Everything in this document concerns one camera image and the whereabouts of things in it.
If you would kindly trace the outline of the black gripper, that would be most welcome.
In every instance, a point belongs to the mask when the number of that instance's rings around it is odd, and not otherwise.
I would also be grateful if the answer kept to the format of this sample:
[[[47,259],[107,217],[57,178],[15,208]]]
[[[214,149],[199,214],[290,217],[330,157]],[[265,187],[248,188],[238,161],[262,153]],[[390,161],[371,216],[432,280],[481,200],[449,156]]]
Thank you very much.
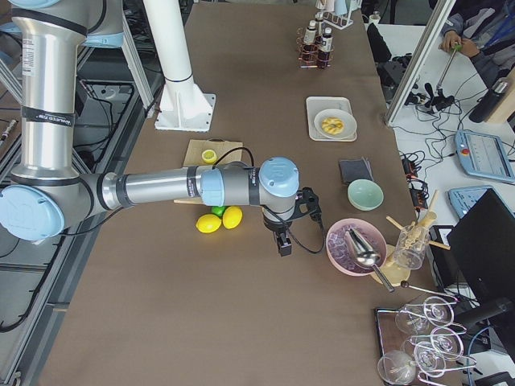
[[[274,233],[278,253],[281,257],[291,255],[292,244],[295,240],[290,230],[294,221],[308,216],[319,229],[322,229],[322,211],[319,205],[319,197],[311,187],[303,187],[297,190],[293,203],[280,212],[270,205],[262,204],[262,214],[265,226]]]

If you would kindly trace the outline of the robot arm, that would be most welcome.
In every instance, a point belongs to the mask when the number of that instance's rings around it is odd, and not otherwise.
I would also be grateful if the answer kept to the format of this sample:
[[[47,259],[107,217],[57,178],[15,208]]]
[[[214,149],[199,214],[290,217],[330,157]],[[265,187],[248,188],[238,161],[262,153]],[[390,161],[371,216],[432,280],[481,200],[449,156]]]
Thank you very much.
[[[291,223],[321,221],[317,195],[299,187],[288,158],[261,166],[232,162],[149,174],[81,174],[72,165],[77,50],[120,47],[119,1],[15,1],[23,36],[22,157],[1,193],[1,223],[24,240],[59,234],[90,216],[141,203],[200,198],[208,206],[259,206],[281,255],[290,254]]]

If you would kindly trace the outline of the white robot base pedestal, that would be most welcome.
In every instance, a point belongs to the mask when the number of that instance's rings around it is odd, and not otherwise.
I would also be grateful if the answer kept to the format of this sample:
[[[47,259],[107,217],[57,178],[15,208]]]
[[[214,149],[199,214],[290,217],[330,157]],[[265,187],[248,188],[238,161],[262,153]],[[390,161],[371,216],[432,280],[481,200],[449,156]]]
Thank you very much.
[[[179,3],[148,0],[144,6],[165,78],[155,128],[205,133],[216,96],[194,81]]]

